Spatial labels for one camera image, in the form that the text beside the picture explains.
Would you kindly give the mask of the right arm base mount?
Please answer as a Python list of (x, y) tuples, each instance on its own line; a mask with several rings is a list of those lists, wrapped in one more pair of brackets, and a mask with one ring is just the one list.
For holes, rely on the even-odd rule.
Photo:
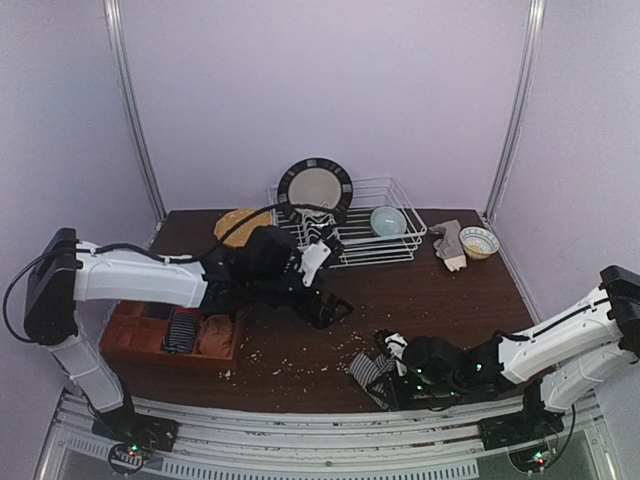
[(512, 466), (520, 473), (542, 473), (555, 462), (557, 447), (564, 430), (564, 413), (546, 409), (542, 398), (542, 381), (527, 386), (518, 412), (482, 419), (478, 422), (480, 438), (485, 451), (515, 447), (508, 452)]

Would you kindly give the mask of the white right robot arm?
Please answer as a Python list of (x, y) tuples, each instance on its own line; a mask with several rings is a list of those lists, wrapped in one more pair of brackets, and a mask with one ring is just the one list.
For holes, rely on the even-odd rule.
[(529, 384), (536, 407), (561, 414), (621, 365), (639, 359), (639, 276), (617, 265), (565, 311), (516, 333), (496, 331), (461, 349), (441, 337), (380, 330), (389, 370), (366, 390), (389, 410), (483, 403)]

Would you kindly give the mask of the brown wooden organizer box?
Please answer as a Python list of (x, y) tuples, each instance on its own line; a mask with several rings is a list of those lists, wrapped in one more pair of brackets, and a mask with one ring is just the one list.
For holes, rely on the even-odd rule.
[(244, 315), (205, 315), (168, 304), (118, 303), (101, 339), (112, 362), (233, 371), (244, 339)]

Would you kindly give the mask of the grey beige sock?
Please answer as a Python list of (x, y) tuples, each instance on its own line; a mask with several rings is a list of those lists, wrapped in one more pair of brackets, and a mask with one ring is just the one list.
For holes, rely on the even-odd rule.
[(467, 257), (459, 238), (461, 225), (458, 220), (449, 220), (432, 225), (428, 233), (433, 239), (436, 256), (440, 258), (450, 272), (467, 267)]

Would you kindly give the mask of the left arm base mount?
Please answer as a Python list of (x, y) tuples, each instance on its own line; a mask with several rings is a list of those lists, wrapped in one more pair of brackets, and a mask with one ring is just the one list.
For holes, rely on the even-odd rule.
[(128, 393), (123, 404), (109, 412), (96, 410), (91, 402), (87, 408), (93, 417), (91, 432), (114, 441), (107, 463), (116, 474), (129, 478), (151, 462), (157, 452), (173, 451), (179, 423), (138, 413)]

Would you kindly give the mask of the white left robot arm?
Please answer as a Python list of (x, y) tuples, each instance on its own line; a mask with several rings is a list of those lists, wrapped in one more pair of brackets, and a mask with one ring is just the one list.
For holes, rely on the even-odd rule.
[(325, 329), (353, 311), (316, 283), (338, 247), (318, 240), (301, 248), (284, 230), (259, 226), (240, 247), (218, 241), (200, 255), (167, 256), (127, 243), (82, 242), (75, 229), (62, 228), (15, 277), (27, 281), (23, 331), (5, 327), (15, 340), (46, 348), (98, 414), (130, 416), (124, 384), (77, 323), (78, 303), (158, 303), (229, 317), (270, 305)]

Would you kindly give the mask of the grey striped boxer underwear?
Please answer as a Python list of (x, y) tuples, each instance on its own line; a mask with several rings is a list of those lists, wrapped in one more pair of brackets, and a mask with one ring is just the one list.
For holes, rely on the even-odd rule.
[(380, 354), (375, 359), (359, 353), (349, 366), (349, 374), (362, 390), (383, 410), (398, 411), (394, 379), (396, 362)]

